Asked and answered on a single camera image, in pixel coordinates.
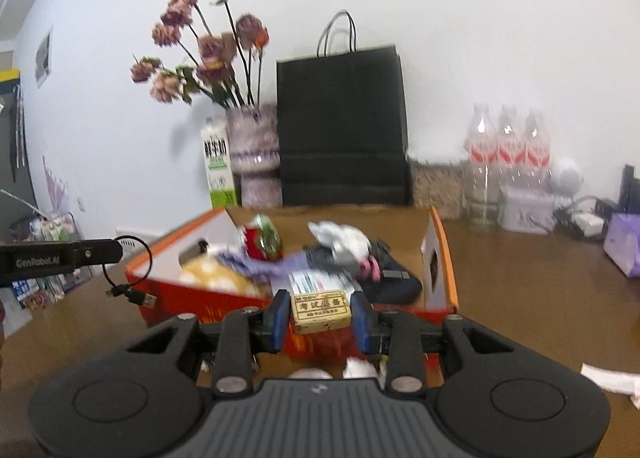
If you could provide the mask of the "water bottle left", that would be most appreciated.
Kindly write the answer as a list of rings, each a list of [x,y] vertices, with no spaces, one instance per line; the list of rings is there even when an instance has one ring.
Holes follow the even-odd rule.
[[[496,176],[498,143],[487,104],[474,105],[464,146],[469,156],[464,171],[465,198],[477,203],[495,204],[499,187]]]

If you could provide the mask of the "yellow white plush toy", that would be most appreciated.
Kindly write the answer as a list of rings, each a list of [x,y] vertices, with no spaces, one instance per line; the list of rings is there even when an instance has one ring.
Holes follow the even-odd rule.
[[[215,258],[204,255],[183,264],[179,282],[212,293],[254,297],[262,296],[262,289],[249,279],[220,264]]]

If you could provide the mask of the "water bottle middle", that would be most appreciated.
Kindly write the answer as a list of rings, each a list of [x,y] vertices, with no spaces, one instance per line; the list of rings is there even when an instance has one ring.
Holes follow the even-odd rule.
[[[518,132],[516,107],[503,105],[497,131],[497,166],[500,185],[514,184],[518,180],[518,171],[523,163],[525,145]]]

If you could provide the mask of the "purple knitted cloth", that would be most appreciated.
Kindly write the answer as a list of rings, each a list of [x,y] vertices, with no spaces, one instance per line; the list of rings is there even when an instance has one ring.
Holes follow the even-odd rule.
[[[309,270],[306,253],[298,251],[276,262],[258,261],[240,249],[218,252],[216,261],[256,284],[270,284],[296,271]]]

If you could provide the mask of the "purple marbled vase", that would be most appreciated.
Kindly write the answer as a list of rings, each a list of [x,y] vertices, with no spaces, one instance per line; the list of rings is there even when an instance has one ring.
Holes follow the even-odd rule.
[[[242,106],[227,113],[231,170],[247,208],[282,206],[277,106]]]

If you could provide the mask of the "dried rose bouquet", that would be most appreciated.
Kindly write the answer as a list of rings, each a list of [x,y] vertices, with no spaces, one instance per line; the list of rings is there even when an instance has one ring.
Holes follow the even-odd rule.
[[[270,42],[257,16],[233,15],[230,0],[168,0],[151,29],[158,48],[186,55],[169,66],[157,56],[139,56],[130,67],[136,85],[147,84],[160,103],[193,102],[206,96],[226,110],[262,104],[262,64]]]

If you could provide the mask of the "yellow eraser box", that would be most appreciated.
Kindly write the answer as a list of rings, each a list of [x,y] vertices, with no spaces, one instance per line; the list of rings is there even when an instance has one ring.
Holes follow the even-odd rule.
[[[342,290],[294,295],[291,305],[296,335],[342,329],[352,321],[352,312]]]

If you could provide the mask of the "orange cardboard box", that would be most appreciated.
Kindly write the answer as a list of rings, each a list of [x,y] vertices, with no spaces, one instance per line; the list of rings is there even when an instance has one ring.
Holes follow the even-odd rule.
[[[375,307],[408,310],[432,323],[459,306],[442,220],[433,207],[284,208],[262,215],[209,211],[153,241],[126,265],[126,278],[153,301],[140,313],[156,325],[181,313],[218,322],[291,296],[361,290]]]

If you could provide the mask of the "white paper on table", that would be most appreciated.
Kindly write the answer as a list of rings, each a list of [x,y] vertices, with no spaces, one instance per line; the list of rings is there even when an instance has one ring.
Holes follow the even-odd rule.
[[[580,373],[604,391],[626,395],[637,410],[640,409],[640,374],[612,371],[582,364]]]

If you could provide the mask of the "clear glass jar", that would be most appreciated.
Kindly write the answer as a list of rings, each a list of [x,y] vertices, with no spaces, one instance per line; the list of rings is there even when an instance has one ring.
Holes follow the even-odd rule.
[[[464,207],[469,226],[491,231],[498,227],[499,183],[487,169],[477,168],[464,179]]]

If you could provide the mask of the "white round speaker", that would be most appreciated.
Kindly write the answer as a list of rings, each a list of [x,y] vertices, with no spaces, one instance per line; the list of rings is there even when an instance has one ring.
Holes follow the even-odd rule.
[[[549,185],[554,195],[573,197],[582,188],[582,169],[570,157],[553,159],[549,169]]]

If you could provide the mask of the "white tissue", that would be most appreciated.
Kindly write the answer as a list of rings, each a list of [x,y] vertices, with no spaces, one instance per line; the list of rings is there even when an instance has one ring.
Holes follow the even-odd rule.
[[[355,226],[331,221],[309,222],[307,226],[318,244],[329,249],[335,263],[359,263],[370,256],[370,239]]]

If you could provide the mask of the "clear seed container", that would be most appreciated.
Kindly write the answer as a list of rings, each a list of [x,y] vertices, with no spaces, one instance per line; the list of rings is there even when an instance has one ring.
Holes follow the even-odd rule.
[[[412,203],[433,206],[443,220],[457,220],[463,212],[463,167],[460,163],[427,163],[409,159]]]

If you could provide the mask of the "green white milk carton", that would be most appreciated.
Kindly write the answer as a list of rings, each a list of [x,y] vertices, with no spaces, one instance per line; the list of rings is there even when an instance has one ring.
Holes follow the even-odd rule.
[[[213,208],[235,206],[238,203],[231,170],[227,122],[207,117],[201,130],[205,173]]]

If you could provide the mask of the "red rose wrapped flower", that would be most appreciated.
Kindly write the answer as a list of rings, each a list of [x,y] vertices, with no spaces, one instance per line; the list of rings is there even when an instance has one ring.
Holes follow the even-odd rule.
[[[241,227],[247,256],[258,261],[276,262],[283,257],[283,244],[273,222],[266,215],[255,215]]]

